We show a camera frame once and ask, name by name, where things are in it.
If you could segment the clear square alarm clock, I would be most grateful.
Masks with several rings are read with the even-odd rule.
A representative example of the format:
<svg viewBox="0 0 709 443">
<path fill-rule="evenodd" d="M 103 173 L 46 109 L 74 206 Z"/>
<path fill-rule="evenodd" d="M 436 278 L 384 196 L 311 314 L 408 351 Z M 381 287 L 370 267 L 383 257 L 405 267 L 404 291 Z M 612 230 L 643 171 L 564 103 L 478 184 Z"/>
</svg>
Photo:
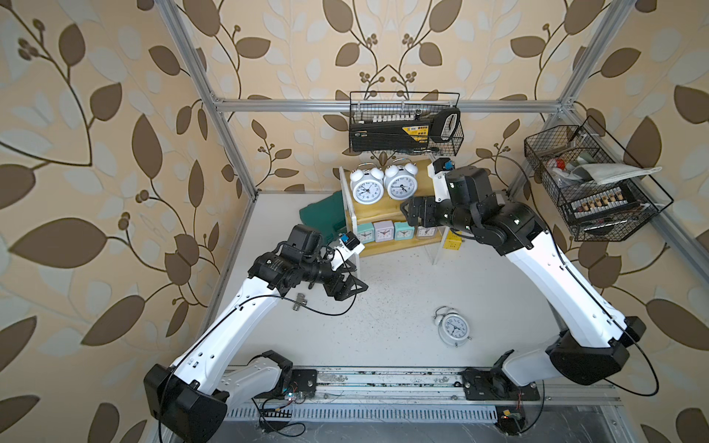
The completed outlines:
<svg viewBox="0 0 709 443">
<path fill-rule="evenodd" d="M 437 227 L 417 227 L 417 239 L 434 238 L 438 234 Z"/>
</svg>

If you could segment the teal square alarm clock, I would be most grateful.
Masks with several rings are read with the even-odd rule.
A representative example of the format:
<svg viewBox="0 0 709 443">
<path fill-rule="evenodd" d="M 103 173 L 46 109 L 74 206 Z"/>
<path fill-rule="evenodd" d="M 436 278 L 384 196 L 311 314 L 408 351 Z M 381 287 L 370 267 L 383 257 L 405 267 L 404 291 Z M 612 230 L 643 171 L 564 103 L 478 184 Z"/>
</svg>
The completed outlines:
<svg viewBox="0 0 709 443">
<path fill-rule="evenodd" d="M 373 223 L 362 223 L 357 226 L 356 236 L 362 244 L 376 241 L 375 228 Z"/>
</svg>

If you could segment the white round clock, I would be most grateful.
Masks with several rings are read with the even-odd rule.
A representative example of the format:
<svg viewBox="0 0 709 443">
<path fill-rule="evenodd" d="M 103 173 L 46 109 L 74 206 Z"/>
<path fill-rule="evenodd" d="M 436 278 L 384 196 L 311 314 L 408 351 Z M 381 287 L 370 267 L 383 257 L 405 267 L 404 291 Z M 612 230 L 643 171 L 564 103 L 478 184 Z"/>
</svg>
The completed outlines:
<svg viewBox="0 0 709 443">
<path fill-rule="evenodd" d="M 350 188 L 353 199 L 362 205 L 379 202 L 384 195 L 384 171 L 375 164 L 359 164 L 350 173 Z"/>
<path fill-rule="evenodd" d="M 418 188 L 418 167 L 408 159 L 388 166 L 384 170 L 384 188 L 391 199 L 402 201 L 415 195 Z"/>
<path fill-rule="evenodd" d="M 458 348 L 471 340 L 469 323 L 455 308 L 437 308 L 433 321 L 441 341 L 446 345 Z"/>
</svg>

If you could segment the white square alarm clock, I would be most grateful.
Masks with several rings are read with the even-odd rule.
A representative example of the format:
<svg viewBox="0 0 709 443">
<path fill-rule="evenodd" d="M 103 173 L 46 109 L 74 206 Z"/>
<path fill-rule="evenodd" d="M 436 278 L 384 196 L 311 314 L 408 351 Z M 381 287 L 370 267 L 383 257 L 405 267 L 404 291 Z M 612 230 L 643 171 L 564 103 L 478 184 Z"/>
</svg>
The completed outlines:
<svg viewBox="0 0 709 443">
<path fill-rule="evenodd" d="M 376 242 L 383 243 L 393 241 L 394 223 L 393 221 L 376 221 L 373 223 L 376 234 Z"/>
</svg>

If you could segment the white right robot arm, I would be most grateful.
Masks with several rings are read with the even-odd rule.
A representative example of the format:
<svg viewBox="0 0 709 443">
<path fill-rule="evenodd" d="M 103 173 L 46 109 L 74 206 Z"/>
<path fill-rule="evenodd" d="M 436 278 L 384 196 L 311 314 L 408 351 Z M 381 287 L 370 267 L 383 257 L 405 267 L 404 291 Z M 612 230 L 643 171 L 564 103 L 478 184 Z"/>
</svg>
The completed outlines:
<svg viewBox="0 0 709 443">
<path fill-rule="evenodd" d="M 589 386 L 619 373 L 646 330 L 607 302 L 561 252 L 544 220 L 522 202 L 493 191 L 487 171 L 456 168 L 448 158 L 428 168 L 434 193 L 401 206 L 408 223 L 446 227 L 494 248 L 520 269 L 564 323 L 559 336 L 527 351 L 511 351 L 496 363 L 516 386 L 563 377 Z"/>
</svg>

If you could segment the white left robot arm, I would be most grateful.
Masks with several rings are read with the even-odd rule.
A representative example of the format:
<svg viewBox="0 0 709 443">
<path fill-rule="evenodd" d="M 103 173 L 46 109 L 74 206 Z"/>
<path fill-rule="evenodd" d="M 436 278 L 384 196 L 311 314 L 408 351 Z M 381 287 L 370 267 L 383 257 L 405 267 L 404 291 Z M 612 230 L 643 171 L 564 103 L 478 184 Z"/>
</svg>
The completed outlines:
<svg viewBox="0 0 709 443">
<path fill-rule="evenodd" d="M 336 301 L 367 291 L 353 262 L 364 249 L 351 232 L 330 247 L 319 231 L 299 224 L 287 240 L 258 256 L 229 307 L 192 347 L 168 367 L 154 365 L 145 376 L 158 428 L 185 442 L 207 442 L 230 407 L 262 394 L 286 395 L 293 386 L 293 364 L 277 352 L 259 354 L 234 373 L 227 368 L 258 323 L 299 284 L 319 284 Z"/>
</svg>

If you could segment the wooden two-tier shelf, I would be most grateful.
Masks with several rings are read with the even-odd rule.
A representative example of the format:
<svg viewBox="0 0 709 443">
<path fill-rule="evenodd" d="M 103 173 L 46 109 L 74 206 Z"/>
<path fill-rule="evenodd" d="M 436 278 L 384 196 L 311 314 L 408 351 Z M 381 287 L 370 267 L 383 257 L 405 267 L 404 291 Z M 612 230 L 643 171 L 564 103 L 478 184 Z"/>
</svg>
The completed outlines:
<svg viewBox="0 0 709 443">
<path fill-rule="evenodd" d="M 420 236 L 414 228 L 402 239 L 396 231 L 397 226 L 405 224 L 402 202 L 392 199 L 387 188 L 377 190 L 372 182 L 352 186 L 351 173 L 341 167 L 338 175 L 347 230 L 367 241 L 364 251 L 353 259 L 359 271 L 363 258 L 419 247 L 427 253 L 432 265 L 439 262 L 449 234 L 447 228 L 430 228 L 426 236 Z"/>
</svg>

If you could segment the yellow power socket cube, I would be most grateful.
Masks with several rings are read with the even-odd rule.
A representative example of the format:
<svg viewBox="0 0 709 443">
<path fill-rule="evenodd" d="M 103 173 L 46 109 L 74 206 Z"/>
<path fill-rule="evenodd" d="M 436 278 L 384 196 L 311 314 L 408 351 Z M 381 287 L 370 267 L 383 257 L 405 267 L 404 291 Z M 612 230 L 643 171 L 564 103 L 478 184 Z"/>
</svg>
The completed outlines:
<svg viewBox="0 0 709 443">
<path fill-rule="evenodd" d="M 443 248 L 447 250 L 460 250 L 463 245 L 463 238 L 450 230 L 446 235 Z"/>
</svg>

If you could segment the metal pipe fitting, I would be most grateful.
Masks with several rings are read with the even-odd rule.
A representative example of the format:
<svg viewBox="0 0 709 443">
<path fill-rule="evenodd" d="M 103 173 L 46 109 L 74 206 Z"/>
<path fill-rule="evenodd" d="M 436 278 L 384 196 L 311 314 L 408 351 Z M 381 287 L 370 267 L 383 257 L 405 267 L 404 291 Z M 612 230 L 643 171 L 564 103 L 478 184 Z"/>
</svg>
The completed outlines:
<svg viewBox="0 0 709 443">
<path fill-rule="evenodd" d="M 308 300 L 306 300 L 306 295 L 304 295 L 303 293 L 299 293 L 297 295 L 297 299 L 295 299 L 293 310 L 298 311 L 300 308 L 304 308 L 307 304 Z"/>
</svg>

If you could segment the green plastic case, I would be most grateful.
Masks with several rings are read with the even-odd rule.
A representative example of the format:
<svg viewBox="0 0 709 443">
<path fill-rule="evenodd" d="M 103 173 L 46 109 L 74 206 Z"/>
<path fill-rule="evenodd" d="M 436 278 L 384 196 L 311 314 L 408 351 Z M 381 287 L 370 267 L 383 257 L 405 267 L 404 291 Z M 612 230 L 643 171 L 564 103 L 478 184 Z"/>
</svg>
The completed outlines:
<svg viewBox="0 0 709 443">
<path fill-rule="evenodd" d="M 341 191 L 299 210 L 301 222 L 322 234 L 323 240 L 330 243 L 347 232 L 345 206 Z"/>
</svg>

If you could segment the black handled saw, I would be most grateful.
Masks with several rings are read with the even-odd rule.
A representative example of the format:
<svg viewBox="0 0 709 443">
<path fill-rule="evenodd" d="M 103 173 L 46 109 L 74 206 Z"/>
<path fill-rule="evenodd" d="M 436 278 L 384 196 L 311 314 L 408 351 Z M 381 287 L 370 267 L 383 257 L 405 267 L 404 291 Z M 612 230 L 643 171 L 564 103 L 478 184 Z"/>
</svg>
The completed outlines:
<svg viewBox="0 0 709 443">
<path fill-rule="evenodd" d="M 436 143 L 452 140 L 459 125 L 461 112 L 457 107 L 447 107 L 433 116 L 428 136 Z"/>
</svg>

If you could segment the metal rail base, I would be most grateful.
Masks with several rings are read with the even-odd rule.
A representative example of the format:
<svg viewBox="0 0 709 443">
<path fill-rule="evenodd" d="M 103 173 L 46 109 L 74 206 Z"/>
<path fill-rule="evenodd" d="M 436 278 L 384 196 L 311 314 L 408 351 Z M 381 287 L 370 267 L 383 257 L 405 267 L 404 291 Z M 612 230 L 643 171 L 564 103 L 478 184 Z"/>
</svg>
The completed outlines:
<svg viewBox="0 0 709 443">
<path fill-rule="evenodd" d="M 504 415 L 533 421 L 554 407 L 606 412 L 620 406 L 607 384 L 582 387 L 565 380 L 534 382 L 506 394 L 458 367 L 295 367 L 280 397 L 262 393 L 231 403 L 228 422 L 485 424 Z"/>
</svg>

